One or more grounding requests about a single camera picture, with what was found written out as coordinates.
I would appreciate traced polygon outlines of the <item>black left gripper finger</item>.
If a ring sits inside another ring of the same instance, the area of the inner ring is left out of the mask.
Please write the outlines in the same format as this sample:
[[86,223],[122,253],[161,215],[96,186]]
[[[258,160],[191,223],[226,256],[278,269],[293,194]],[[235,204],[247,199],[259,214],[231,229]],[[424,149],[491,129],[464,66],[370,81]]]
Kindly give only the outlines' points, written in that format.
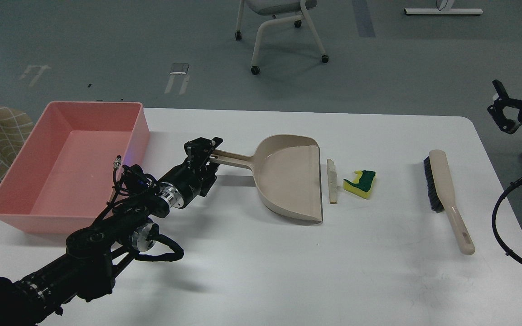
[[184,164],[188,169],[204,169],[207,165],[204,161],[204,139],[197,138],[184,144],[184,151],[187,155]]
[[223,139],[218,137],[212,139],[204,139],[205,163],[217,163],[217,157],[214,154],[214,152],[222,143]]

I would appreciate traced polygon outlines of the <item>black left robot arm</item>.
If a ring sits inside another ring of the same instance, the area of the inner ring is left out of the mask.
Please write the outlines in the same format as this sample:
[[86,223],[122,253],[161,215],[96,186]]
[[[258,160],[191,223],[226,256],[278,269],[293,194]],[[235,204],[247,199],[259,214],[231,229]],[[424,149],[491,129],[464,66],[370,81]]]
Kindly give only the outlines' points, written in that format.
[[87,302],[112,293],[118,275],[132,262],[174,262],[183,248],[160,233],[152,216],[165,218],[172,207],[184,208],[205,197],[219,165],[213,152],[222,138],[187,142],[186,159],[160,179],[137,164],[114,160],[114,196],[96,219],[66,239],[66,252],[21,280],[0,277],[0,326],[37,326],[74,297]]

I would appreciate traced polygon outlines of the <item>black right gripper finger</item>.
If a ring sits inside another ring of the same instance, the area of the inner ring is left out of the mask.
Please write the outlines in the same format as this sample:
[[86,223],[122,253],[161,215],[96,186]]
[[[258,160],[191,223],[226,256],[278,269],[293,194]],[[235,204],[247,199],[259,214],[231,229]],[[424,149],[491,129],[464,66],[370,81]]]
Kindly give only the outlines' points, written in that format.
[[520,99],[511,98],[502,82],[493,80],[492,84],[496,91],[496,97],[493,104],[488,107],[488,113],[491,115],[497,127],[506,134],[514,134],[522,123],[518,120],[512,120],[506,117],[504,109],[510,107],[512,109],[522,109],[522,101]]

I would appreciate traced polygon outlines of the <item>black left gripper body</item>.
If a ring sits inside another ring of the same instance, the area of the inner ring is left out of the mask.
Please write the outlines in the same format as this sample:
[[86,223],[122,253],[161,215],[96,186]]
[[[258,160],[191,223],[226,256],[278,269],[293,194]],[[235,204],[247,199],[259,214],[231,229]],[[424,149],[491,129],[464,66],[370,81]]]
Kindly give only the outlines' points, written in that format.
[[203,160],[187,158],[159,178],[158,183],[164,188],[175,188],[174,196],[177,200],[173,206],[185,208],[197,196],[207,196],[217,179],[218,169],[219,164],[211,163],[208,158]]

